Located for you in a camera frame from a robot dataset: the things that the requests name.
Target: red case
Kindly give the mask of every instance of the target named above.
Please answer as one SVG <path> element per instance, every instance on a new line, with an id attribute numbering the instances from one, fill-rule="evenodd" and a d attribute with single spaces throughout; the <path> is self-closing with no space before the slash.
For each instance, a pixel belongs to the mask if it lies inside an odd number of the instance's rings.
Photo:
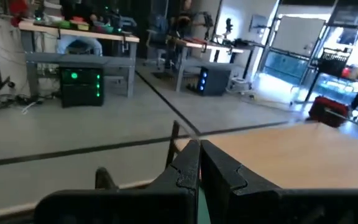
<path id="1" fill-rule="evenodd" d="M 349 108 L 337 101 L 330 100 L 323 96 L 318 96 L 314 100 L 314 103 L 309 111 L 310 119 L 322 122 L 331 126 L 333 128 L 338 128 L 341 124 L 345 122 L 344 118 L 340 118 L 334 114 L 326 112 L 326 109 L 330 109 L 331 111 L 347 117 L 349 112 Z"/>

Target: gray metal table leg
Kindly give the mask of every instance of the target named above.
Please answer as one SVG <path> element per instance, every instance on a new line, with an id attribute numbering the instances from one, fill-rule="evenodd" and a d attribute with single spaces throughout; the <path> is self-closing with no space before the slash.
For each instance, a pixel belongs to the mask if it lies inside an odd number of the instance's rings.
<path id="1" fill-rule="evenodd" d="M 127 81 L 127 97 L 132 97 L 134 94 L 134 85 L 135 85 L 135 66 L 136 66 L 136 49 L 137 43 L 131 43 L 129 57 L 133 60 L 133 65 L 129 67 L 128 81 Z"/>
<path id="2" fill-rule="evenodd" d="M 183 79 L 183 73 L 185 72 L 185 62 L 187 59 L 187 51 L 188 51 L 188 47 L 183 47 L 181 50 L 181 57 L 179 60 L 179 71 L 178 71 L 178 76 L 177 76 L 176 92 L 180 92 L 181 81 Z"/>
<path id="3" fill-rule="evenodd" d="M 21 30 L 21 39 L 24 52 L 26 54 L 32 54 L 35 52 L 35 43 L 34 43 L 34 32 Z M 38 76 L 37 76 L 37 64 L 33 62 L 28 62 L 26 59 L 25 62 L 27 68 L 27 83 L 30 88 L 30 96 L 35 97 L 39 94 L 38 89 Z"/>

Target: desk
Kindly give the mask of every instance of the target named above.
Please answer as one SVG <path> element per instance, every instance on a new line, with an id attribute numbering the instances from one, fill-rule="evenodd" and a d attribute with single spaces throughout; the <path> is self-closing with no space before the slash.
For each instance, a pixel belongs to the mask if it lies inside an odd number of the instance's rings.
<path id="1" fill-rule="evenodd" d="M 55 27 L 37 26 L 32 22 L 22 21 L 19 24 L 23 48 L 25 51 L 25 61 L 27 67 L 27 81 L 29 82 L 31 96 L 38 96 L 38 76 L 37 63 L 94 63 L 103 67 L 129 67 L 127 78 L 127 96 L 131 97 L 134 91 L 136 48 L 139 38 L 130 35 L 126 37 L 126 42 L 130 44 L 129 57 L 99 57 L 95 55 L 62 55 L 57 53 L 44 53 L 35 51 L 34 32 L 44 32 L 58 36 L 58 29 Z M 120 35 L 102 34 L 96 32 L 60 29 L 60 34 L 78 35 L 83 37 L 94 37 L 98 39 L 109 39 L 123 41 Z"/>
<path id="2" fill-rule="evenodd" d="M 176 88 L 175 88 L 177 92 L 180 91 L 181 81 L 183 80 L 183 73 L 185 72 L 185 67 L 219 67 L 219 68 L 228 68 L 228 69 L 238 67 L 237 65 L 234 65 L 232 63 L 217 63 L 217 62 L 209 62 L 209 61 L 205 62 L 205 61 L 202 61 L 201 59 L 197 59 L 197 58 L 187 59 L 187 52 L 188 52 L 189 48 L 202 49 L 203 45 L 189 42 L 186 40 L 181 40 L 181 39 L 172 39 L 172 40 L 174 40 L 177 45 L 182 46 L 181 56 L 178 61 L 179 69 L 178 69 L 178 76 L 176 79 Z M 208 43 L 206 48 L 211 49 L 211 50 L 225 50 L 227 52 L 230 51 L 229 47 L 225 47 L 225 46 L 218 45 L 215 43 Z M 233 48 L 232 53 L 233 54 L 242 54 L 242 53 L 244 53 L 245 50 L 247 50 L 247 49 Z"/>
<path id="3" fill-rule="evenodd" d="M 284 189 L 358 189 L 358 141 L 321 123 L 205 139 Z"/>

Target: workbench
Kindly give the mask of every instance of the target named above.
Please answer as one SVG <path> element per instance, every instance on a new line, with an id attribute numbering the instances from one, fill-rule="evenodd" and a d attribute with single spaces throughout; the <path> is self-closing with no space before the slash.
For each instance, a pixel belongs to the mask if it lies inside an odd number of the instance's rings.
<path id="1" fill-rule="evenodd" d="M 358 189 L 358 141 L 323 123 L 202 139 L 283 189 Z"/>
<path id="2" fill-rule="evenodd" d="M 208 68 L 218 67 L 218 68 L 226 68 L 228 70 L 238 67 L 237 65 L 234 65 L 233 63 L 217 63 L 217 62 L 204 61 L 199 58 L 193 58 L 193 57 L 187 58 L 187 54 L 188 54 L 188 51 L 190 48 L 203 49 L 204 45 L 194 43 L 194 42 L 189 42 L 189 41 L 183 40 L 183 39 L 177 39 L 177 38 L 171 38 L 171 40 L 175 41 L 176 45 L 179 45 L 182 47 L 180 58 L 177 62 L 178 73 L 177 73 L 177 79 L 176 79 L 176 85 L 175 85 L 176 86 L 175 90 L 177 92 L 180 92 L 181 82 L 183 80 L 183 74 L 185 72 L 186 67 L 208 67 Z M 232 54 L 242 54 L 246 50 L 246 49 L 240 49 L 240 48 L 232 48 L 231 49 L 230 47 L 215 44 L 213 42 L 209 42 L 206 46 L 206 49 L 219 50 L 219 51 L 224 50 L 224 51 L 230 52 Z"/>
<path id="3" fill-rule="evenodd" d="M 52 26 L 39 26 L 33 22 L 22 21 L 19 23 L 21 30 L 21 40 L 25 51 L 25 61 L 27 67 L 27 81 L 29 83 L 30 94 L 33 97 L 39 95 L 37 63 L 92 63 L 102 67 L 127 67 L 127 96 L 131 97 L 134 91 L 136 49 L 139 38 L 133 35 L 125 37 L 125 42 L 129 44 L 129 57 L 100 57 L 96 55 L 68 55 L 58 53 L 45 53 L 35 51 L 35 32 L 48 33 L 58 37 L 59 35 L 77 35 L 83 37 L 93 37 L 97 39 L 108 39 L 124 41 L 122 35 L 104 34 L 82 30 L 58 29 Z"/>

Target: computer tower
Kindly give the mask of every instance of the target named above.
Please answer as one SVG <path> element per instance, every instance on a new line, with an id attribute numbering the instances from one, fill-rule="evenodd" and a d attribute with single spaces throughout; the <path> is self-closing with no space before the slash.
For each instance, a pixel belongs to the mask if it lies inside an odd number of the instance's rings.
<path id="1" fill-rule="evenodd" d="M 201 67 L 196 92 L 202 96 L 221 96 L 226 91 L 231 71 Z"/>
<path id="2" fill-rule="evenodd" d="M 62 107 L 102 106 L 104 101 L 103 68 L 95 64 L 59 66 Z"/>

